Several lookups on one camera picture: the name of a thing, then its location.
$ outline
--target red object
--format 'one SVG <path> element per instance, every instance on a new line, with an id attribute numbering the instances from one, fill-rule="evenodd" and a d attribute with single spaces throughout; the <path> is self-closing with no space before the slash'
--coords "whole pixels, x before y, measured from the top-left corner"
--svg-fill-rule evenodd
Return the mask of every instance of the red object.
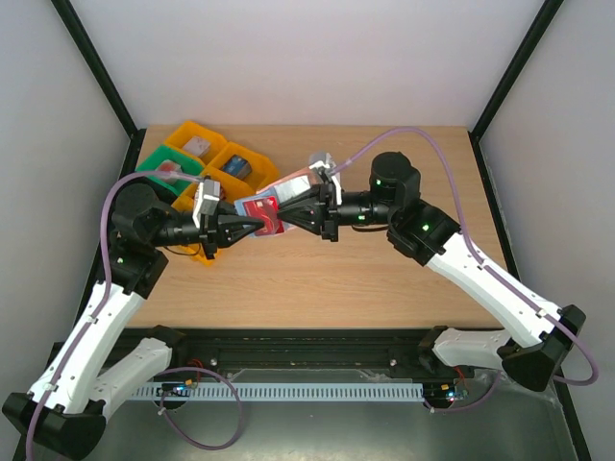
<path id="1" fill-rule="evenodd" d="M 260 218 L 265 226 L 254 232 L 257 237 L 284 232 L 283 222 L 278 219 L 278 201 L 273 196 L 259 197 L 243 203 L 248 216 Z"/>

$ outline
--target black cable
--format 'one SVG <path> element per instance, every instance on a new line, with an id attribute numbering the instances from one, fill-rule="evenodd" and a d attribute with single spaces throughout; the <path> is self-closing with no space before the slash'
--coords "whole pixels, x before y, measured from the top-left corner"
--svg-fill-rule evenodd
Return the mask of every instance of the black cable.
<path id="1" fill-rule="evenodd" d="M 180 253 L 180 252 L 174 252 L 169 247 L 163 247 L 163 248 L 167 252 L 172 253 L 173 255 L 179 255 L 179 256 L 196 256 L 197 254 L 199 254 L 201 252 L 201 245 L 199 245 L 199 248 L 197 249 L 197 251 L 195 253 Z"/>
<path id="2" fill-rule="evenodd" d="M 379 226 L 377 228 L 372 228 L 370 226 L 355 226 L 355 225 L 352 225 L 351 228 L 355 232 L 380 232 L 380 231 L 387 231 L 388 230 L 388 226 Z"/>

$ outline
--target small object in bin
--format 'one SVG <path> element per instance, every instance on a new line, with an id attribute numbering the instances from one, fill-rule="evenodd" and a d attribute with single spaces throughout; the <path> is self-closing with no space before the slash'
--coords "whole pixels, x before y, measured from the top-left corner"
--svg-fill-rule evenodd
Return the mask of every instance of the small object in bin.
<path id="1" fill-rule="evenodd" d="M 192 138 L 184 144 L 182 149 L 191 153 L 193 156 L 202 157 L 209 152 L 209 147 L 211 147 L 211 143 L 206 139 L 201 136 L 192 136 Z"/>
<path id="2" fill-rule="evenodd" d="M 156 168 L 157 171 L 175 171 L 178 173 L 182 172 L 182 166 L 179 163 L 174 162 L 173 160 L 165 160 L 163 163 L 158 165 Z M 159 178 L 159 180 L 166 182 L 167 184 L 174 184 L 177 178 Z"/>
<path id="3" fill-rule="evenodd" d="M 232 156 L 229 158 L 229 161 L 224 164 L 222 171 L 228 175 L 235 176 L 238 180 L 243 180 L 252 173 L 252 167 L 245 158 Z"/>

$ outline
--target wooden tabletop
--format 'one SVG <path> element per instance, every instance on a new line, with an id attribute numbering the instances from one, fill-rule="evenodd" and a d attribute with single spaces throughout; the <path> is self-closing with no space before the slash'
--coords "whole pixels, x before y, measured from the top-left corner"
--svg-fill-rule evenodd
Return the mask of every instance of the wooden tabletop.
<path id="1" fill-rule="evenodd" d="M 210 127 L 270 157 L 284 176 L 325 150 L 347 158 L 387 127 Z M 175 127 L 147 131 L 139 161 Z M 470 233 L 504 264 L 468 134 L 461 127 L 425 128 L 455 173 Z M 401 151 L 422 177 L 422 197 L 456 217 L 451 190 L 430 145 L 413 133 L 385 140 L 342 173 L 346 190 L 364 190 L 371 159 Z M 169 264 L 130 327 L 431 328 L 496 327 L 498 322 L 451 282 L 396 252 L 382 233 L 341 228 L 339 242 L 303 230 L 246 238 L 210 267 L 167 254 Z"/>

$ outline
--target black frame edge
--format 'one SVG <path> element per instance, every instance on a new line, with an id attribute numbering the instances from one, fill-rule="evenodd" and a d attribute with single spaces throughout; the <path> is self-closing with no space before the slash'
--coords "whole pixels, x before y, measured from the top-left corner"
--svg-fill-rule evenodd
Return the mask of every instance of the black frame edge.
<path id="1" fill-rule="evenodd" d="M 109 72 L 107 72 L 103 61 L 98 56 L 94 44 L 87 35 L 86 28 L 82 24 L 77 12 L 75 12 L 70 0 L 51 0 L 51 3 L 56 8 L 66 30 L 73 37 L 77 48 L 79 48 L 84 60 L 86 60 L 89 70 L 91 70 L 96 82 L 98 82 L 103 93 L 105 93 L 126 134 L 129 137 L 136 136 L 138 129 L 133 121 L 133 117 L 129 114 L 128 109 L 126 109 L 124 101 L 122 101 Z"/>
<path id="2" fill-rule="evenodd" d="M 521 41 L 519 48 L 517 48 L 510 64 L 498 82 L 495 91 L 491 95 L 491 98 L 489 98 L 489 102 L 482 111 L 479 121 L 472 130 L 473 140 L 475 139 L 478 142 L 484 136 L 491 121 L 504 102 L 504 99 L 506 99 L 508 92 L 517 81 L 529 57 L 536 48 L 536 45 L 538 45 L 542 35 L 544 35 L 545 31 L 549 28 L 551 21 L 553 21 L 562 3 L 564 3 L 564 0 L 545 0 L 542 7 L 540 7 L 540 10 L 536 14 L 536 17 L 534 17 L 526 35 Z"/>
<path id="3" fill-rule="evenodd" d="M 580 421 L 578 420 L 577 410 L 575 409 L 573 398 L 570 395 L 570 389 L 568 388 L 568 385 L 563 382 L 554 381 L 553 383 L 555 385 L 555 393 L 559 398 L 559 402 L 561 403 L 561 407 L 564 412 L 566 425 L 570 431 L 570 438 L 572 439 L 573 446 L 577 452 L 577 458 L 580 461 L 591 461 L 592 455 L 589 452 L 589 447 L 587 447 L 587 441 L 585 440 L 583 429 L 581 428 Z"/>
<path id="4" fill-rule="evenodd" d="M 514 278 L 519 279 L 519 270 L 515 262 L 514 254 L 512 253 L 512 247 L 510 246 L 510 239 L 508 238 L 508 232 L 504 225 L 504 218 L 500 213 L 500 206 L 496 197 L 495 189 L 491 182 L 491 176 L 487 164 L 484 161 L 482 150 L 480 149 L 480 143 L 474 139 L 471 133 L 468 132 L 470 137 L 470 144 L 472 145 L 472 151 L 474 152 L 474 158 L 479 168 L 480 180 L 482 181 L 482 187 L 484 194 L 487 197 L 487 203 L 489 204 L 489 210 L 491 211 L 491 217 L 493 218 L 493 224 L 496 228 L 496 234 L 502 247 L 502 253 L 504 254 L 504 262 L 506 263 L 506 270 Z"/>

